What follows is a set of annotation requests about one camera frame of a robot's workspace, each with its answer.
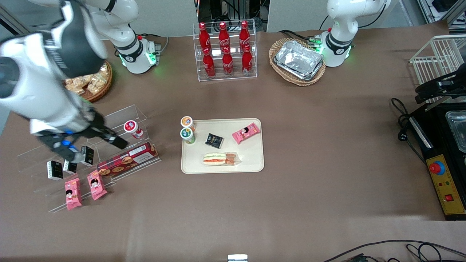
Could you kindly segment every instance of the pink snack package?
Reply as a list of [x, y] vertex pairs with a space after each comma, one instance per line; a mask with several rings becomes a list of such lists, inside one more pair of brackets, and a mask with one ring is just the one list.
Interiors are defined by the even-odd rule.
[[88, 175], [88, 182], [92, 199], [97, 200], [107, 193], [103, 187], [102, 178], [97, 170]]
[[79, 189], [79, 186], [79, 178], [70, 180], [65, 183], [66, 207], [68, 208], [68, 210], [82, 206], [81, 190]]
[[259, 127], [256, 126], [256, 124], [252, 123], [248, 125], [247, 127], [236, 131], [235, 133], [232, 134], [233, 139], [240, 144], [241, 141], [246, 140], [250, 138], [251, 136], [255, 134], [259, 134], [260, 130]]

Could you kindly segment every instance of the robotic arm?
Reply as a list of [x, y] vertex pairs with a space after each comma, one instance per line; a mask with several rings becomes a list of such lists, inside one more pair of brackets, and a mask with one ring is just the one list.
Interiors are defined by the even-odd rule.
[[329, 0], [327, 12], [334, 20], [330, 32], [321, 35], [325, 64], [336, 67], [343, 63], [358, 30], [357, 17], [377, 14], [391, 0]]
[[[29, 0], [43, 6], [58, 6], [59, 0]], [[90, 12], [98, 32], [108, 38], [120, 53], [123, 65], [134, 74], [153, 67], [156, 60], [155, 43], [137, 37], [128, 24], [139, 15], [134, 0], [80, 0]]]
[[83, 161], [73, 146], [80, 137], [127, 142], [104, 126], [102, 115], [62, 80], [96, 73], [107, 52], [88, 10], [61, 0], [63, 19], [50, 30], [7, 40], [0, 46], [0, 104], [30, 120], [30, 132], [72, 163]]

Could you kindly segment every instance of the control panel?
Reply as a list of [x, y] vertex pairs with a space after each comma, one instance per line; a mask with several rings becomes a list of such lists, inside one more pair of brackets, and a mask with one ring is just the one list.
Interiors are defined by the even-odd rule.
[[445, 214], [465, 214], [465, 208], [453, 182], [443, 154], [426, 160], [435, 190]]

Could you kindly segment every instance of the coca-cola bottle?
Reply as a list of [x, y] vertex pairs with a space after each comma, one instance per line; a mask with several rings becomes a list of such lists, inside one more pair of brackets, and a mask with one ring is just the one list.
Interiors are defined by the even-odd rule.
[[219, 41], [220, 41], [220, 50], [222, 54], [225, 54], [225, 50], [228, 49], [228, 53], [230, 53], [230, 35], [226, 31], [226, 23], [220, 22], [220, 34], [219, 34]]
[[231, 77], [233, 76], [233, 57], [230, 54], [230, 47], [223, 49], [223, 51], [223, 73], [226, 77]]
[[207, 78], [214, 78], [215, 77], [215, 68], [213, 66], [213, 59], [210, 56], [210, 51], [208, 49], [204, 49], [204, 58], [202, 62], [204, 63], [204, 69], [207, 73]]
[[206, 24], [203, 22], [199, 23], [199, 42], [201, 44], [202, 52], [204, 52], [204, 50], [210, 52], [212, 49], [210, 46], [210, 36], [206, 31]]
[[247, 30], [247, 26], [247, 21], [241, 22], [240, 53], [243, 53], [244, 47], [249, 45], [249, 31]]
[[244, 46], [243, 53], [243, 74], [250, 76], [253, 73], [253, 55], [251, 54], [251, 46]]

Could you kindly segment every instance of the brown table surface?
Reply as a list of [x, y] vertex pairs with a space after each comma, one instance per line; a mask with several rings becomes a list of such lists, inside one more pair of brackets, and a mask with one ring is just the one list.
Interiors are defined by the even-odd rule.
[[[426, 168], [397, 140], [389, 106], [398, 97], [417, 107], [408, 60], [447, 33], [445, 23], [360, 30], [347, 61], [304, 88], [269, 65], [277, 33], [258, 34], [259, 77], [251, 80], [199, 83], [191, 37], [170, 39], [160, 66], [143, 75], [111, 55], [115, 81], [96, 107], [106, 115], [136, 104], [162, 162], [118, 182], [98, 205], [50, 214], [18, 174], [16, 156], [40, 144], [12, 114], [0, 138], [0, 260], [217, 262], [245, 253], [251, 262], [318, 262], [387, 239], [465, 252], [466, 222], [443, 221]], [[264, 170], [183, 174], [185, 115], [260, 119]], [[400, 243], [361, 252], [408, 259]]]

